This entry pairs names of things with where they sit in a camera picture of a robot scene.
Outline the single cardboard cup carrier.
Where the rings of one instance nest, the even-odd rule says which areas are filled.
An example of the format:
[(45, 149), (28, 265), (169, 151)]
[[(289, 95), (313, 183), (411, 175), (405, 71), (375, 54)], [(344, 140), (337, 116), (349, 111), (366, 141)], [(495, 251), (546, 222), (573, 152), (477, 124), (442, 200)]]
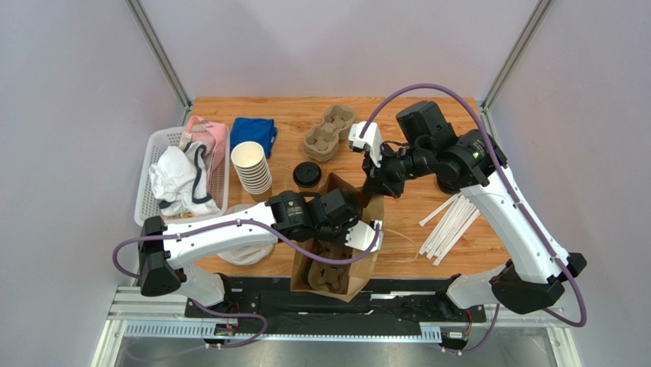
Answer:
[[(353, 249), (315, 241), (313, 243), (313, 253), (329, 260), (349, 260), (353, 256)], [(314, 291), (346, 294), (349, 269), (350, 265), (330, 265), (312, 260), (306, 277), (307, 283)]]

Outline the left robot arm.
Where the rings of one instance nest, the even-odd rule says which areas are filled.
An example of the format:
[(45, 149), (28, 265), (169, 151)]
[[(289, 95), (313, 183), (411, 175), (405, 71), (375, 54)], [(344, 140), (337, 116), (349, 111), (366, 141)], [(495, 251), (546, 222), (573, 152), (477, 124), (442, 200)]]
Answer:
[(224, 276), (195, 261), (250, 245), (319, 240), (374, 252), (381, 229), (363, 222), (361, 214), (353, 193), (336, 189), (324, 195), (284, 191), (242, 211), (194, 222), (150, 217), (138, 240), (141, 295), (182, 294), (204, 306), (219, 304), (226, 297)]

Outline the black cup lid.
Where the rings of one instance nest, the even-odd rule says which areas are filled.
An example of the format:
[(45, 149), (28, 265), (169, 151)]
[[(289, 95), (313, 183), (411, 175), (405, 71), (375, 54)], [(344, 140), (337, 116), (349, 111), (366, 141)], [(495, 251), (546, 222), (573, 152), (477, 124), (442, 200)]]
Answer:
[(320, 184), (322, 168), (315, 162), (304, 161), (293, 169), (293, 182), (298, 186), (313, 186)]

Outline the brown paper bag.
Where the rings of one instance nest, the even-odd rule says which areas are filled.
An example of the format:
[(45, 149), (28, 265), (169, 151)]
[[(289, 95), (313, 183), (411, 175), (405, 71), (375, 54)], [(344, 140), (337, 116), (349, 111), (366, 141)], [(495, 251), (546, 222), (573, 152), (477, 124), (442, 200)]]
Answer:
[[(319, 187), (319, 193), (325, 194), (330, 193), (336, 189), (345, 189), (352, 192), (355, 195), (355, 198), (362, 206), (361, 221), (368, 224), (371, 223), (371, 220), (383, 220), (385, 219), (384, 215), (384, 197), (381, 195), (368, 196), (361, 192), (360, 187), (354, 187), (350, 183), (346, 182), (340, 176), (334, 173), (330, 173), (327, 178), (323, 181)], [(313, 253), (313, 243), (319, 241), (316, 239), (310, 239), (306, 242), (301, 242), (299, 246), (308, 252)], [(360, 255), (362, 251), (353, 248), (354, 258), (357, 255)], [(370, 281), (372, 274), (374, 273), (375, 266), (377, 264), (379, 252), (372, 252), (371, 254), (365, 256), (364, 258), (355, 261), (350, 265), (349, 269), (349, 279), (348, 279), (348, 290), (346, 294), (330, 294), (324, 291), (314, 291), (310, 288), (307, 283), (307, 273), (309, 266), (313, 259), (306, 257), (305, 255), (296, 252), (293, 261), (293, 272), (290, 279), (290, 290), (292, 292), (301, 292), (301, 293), (312, 293), (318, 294), (324, 297), (330, 297), (337, 300), (344, 301), (348, 303), (351, 301), (357, 294), (359, 294), (362, 289)]]

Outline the paper coffee cup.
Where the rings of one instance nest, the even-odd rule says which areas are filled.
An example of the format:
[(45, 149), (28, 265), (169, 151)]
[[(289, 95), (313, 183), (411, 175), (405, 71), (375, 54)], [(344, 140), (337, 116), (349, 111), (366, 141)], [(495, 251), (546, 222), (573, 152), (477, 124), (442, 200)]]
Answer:
[(316, 185), (313, 185), (313, 186), (310, 186), (310, 187), (298, 185), (297, 188), (298, 188), (299, 192), (314, 192), (314, 193), (319, 192), (319, 184), (316, 184)]

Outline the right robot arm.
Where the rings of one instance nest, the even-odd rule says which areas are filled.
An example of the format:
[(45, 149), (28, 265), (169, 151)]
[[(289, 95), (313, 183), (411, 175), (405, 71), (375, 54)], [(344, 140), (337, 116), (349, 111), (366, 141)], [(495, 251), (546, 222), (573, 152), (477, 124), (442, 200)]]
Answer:
[(498, 303), (518, 314), (549, 310), (576, 285), (586, 267), (583, 254), (557, 244), (516, 188), (507, 159), (478, 129), (458, 135), (433, 101), (417, 102), (397, 114), (405, 142), (392, 149), (374, 122), (351, 127), (348, 144), (364, 154), (363, 191), (398, 198), (408, 180), (430, 174), (439, 188), (461, 193), (487, 220), (509, 254), (493, 270), (451, 277), (447, 304), (467, 309)]

